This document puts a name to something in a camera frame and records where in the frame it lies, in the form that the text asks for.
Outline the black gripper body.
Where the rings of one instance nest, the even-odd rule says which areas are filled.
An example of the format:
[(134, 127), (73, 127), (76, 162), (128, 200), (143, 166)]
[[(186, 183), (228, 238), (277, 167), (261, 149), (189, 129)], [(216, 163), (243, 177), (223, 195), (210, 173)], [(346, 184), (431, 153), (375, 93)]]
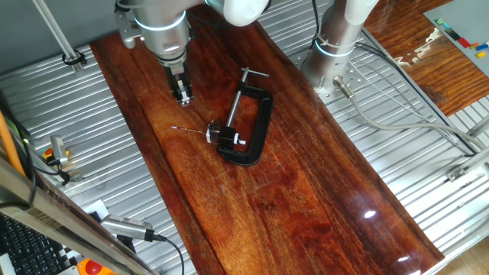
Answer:
[(181, 64), (178, 67), (164, 67), (167, 75), (167, 82), (171, 90), (177, 90), (179, 88), (178, 82), (181, 81), (184, 88), (190, 90), (191, 82), (187, 72), (187, 65)]

